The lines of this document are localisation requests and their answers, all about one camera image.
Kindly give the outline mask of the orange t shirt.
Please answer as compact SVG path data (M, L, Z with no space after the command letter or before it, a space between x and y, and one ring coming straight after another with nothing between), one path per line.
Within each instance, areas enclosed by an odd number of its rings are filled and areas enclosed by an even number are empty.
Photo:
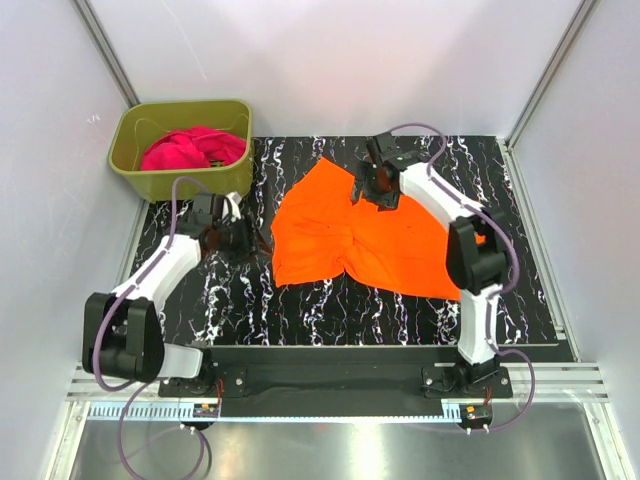
M326 158L284 196L271 225L277 286L348 274L408 296L458 301L445 267L445 228L403 196L395 210L350 200L354 177Z

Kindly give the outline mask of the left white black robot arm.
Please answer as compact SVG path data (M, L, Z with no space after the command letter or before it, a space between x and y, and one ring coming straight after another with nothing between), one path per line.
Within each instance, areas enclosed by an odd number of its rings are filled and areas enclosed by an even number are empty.
M93 293L84 307L82 366L107 392L134 383L180 380L196 396L215 386L210 354L165 341L159 315L183 278L211 256L244 262L270 253L237 192L198 193L174 214L157 249L109 293Z

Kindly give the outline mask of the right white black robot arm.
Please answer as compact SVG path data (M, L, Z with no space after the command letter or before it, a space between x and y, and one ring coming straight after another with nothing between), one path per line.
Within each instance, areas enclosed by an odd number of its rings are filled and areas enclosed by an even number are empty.
M500 226L501 215L455 189L416 151L404 151L390 132L366 141L368 159L359 162L351 200L364 199L395 210L406 196L430 213L447 232L445 266L461 294L457 357L440 378L427 378L428 397L483 396L497 377L497 304L519 279L517 254Z

